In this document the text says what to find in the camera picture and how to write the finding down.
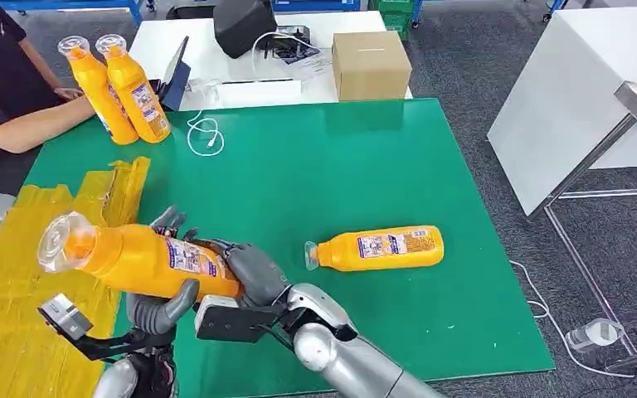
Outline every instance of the green table mat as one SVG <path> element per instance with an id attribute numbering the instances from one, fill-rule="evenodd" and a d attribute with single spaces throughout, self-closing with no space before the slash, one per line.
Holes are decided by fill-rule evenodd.
<path id="1" fill-rule="evenodd" d="M 187 147 L 186 121 L 171 137 L 120 147 L 90 120 L 42 149 L 27 178 L 75 192 L 88 170 L 152 159 L 139 221 L 169 204 L 199 236 L 251 242 L 295 283 L 331 294 L 359 331 L 423 380 L 553 368 L 497 233 L 436 99 L 207 111 L 226 138 L 213 158 Z M 195 148 L 208 140 L 196 134 Z M 304 242 L 346 231 L 435 225 L 445 257 L 433 267 L 309 272 Z M 128 328 L 124 308 L 115 331 Z M 255 345 L 194 337 L 179 324 L 180 397 L 275 396 L 326 391 L 294 354 L 265 336 Z"/>

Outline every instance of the cardboard box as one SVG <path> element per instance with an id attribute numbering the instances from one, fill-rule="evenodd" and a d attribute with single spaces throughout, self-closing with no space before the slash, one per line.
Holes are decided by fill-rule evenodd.
<path id="1" fill-rule="evenodd" d="M 411 63 L 394 31 L 333 35 L 338 100 L 404 99 Z"/>

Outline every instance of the yellow bottle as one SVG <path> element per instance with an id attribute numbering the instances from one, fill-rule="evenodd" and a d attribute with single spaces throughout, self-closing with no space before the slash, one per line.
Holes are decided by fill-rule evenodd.
<path id="1" fill-rule="evenodd" d="M 91 225 L 71 212 L 45 229 L 37 260 L 46 272 L 79 269 L 113 289 L 171 298 L 185 279 L 206 294 L 240 297 L 241 283 L 212 250 L 156 234 L 150 226 Z"/>
<path id="2" fill-rule="evenodd" d="M 411 268 L 443 259 L 443 238 L 434 226 L 403 226 L 348 232 L 316 245 L 306 242 L 308 270 L 330 267 L 339 271 Z"/>
<path id="3" fill-rule="evenodd" d="M 77 84 L 86 94 L 101 123 L 118 145 L 138 140 L 138 133 L 128 120 L 118 95 L 109 84 L 106 66 L 91 55 L 89 41 L 81 36 L 65 37 L 57 50 L 67 57 Z"/>
<path id="4" fill-rule="evenodd" d="M 119 35 L 104 35 L 96 41 L 96 49 L 106 59 L 109 81 L 140 138 L 159 143 L 172 129 L 143 68 L 130 57 L 125 44 Z"/>

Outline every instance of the white table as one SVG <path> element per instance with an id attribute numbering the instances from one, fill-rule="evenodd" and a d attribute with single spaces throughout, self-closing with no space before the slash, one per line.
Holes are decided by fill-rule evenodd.
<path id="1" fill-rule="evenodd" d="M 331 12 L 310 14 L 287 14 L 275 16 L 279 25 L 305 25 L 309 27 L 311 43 L 330 51 L 334 33 L 383 32 L 384 22 L 379 12 Z M 255 53 L 255 75 L 250 63 L 250 52 L 238 59 L 231 59 L 216 43 L 212 19 L 180 19 L 172 21 L 145 21 L 135 36 L 130 55 L 143 67 L 149 79 L 164 75 L 169 61 L 179 43 L 189 36 L 183 60 L 191 68 L 190 80 L 254 80 L 258 78 L 291 77 L 282 61 L 264 59 Z M 187 92 L 182 99 L 181 110 L 216 109 L 226 107 L 205 98 L 204 90 Z M 411 98 L 407 90 L 406 97 Z M 333 72 L 313 79 L 302 80 L 302 94 L 292 99 L 272 99 L 261 105 L 317 104 L 338 102 L 333 82 Z"/>
<path id="2" fill-rule="evenodd" d="M 628 110 L 637 80 L 637 7 L 555 12 L 487 137 L 524 212 L 552 192 Z M 637 124 L 591 168 L 637 167 Z"/>

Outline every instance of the yellow plastic sheet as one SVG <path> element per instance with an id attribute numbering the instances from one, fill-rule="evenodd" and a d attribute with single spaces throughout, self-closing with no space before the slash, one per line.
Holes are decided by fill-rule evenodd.
<path id="1" fill-rule="evenodd" d="M 99 225 L 135 222 L 149 159 L 112 163 L 88 172 L 78 195 L 66 186 L 25 186 L 0 227 L 0 398 L 87 397 L 103 369 L 54 329 L 36 308 L 64 293 L 95 325 L 90 335 L 108 337 L 119 293 L 82 272 L 46 274 L 36 262 L 42 232 L 57 215 L 76 210 Z"/>

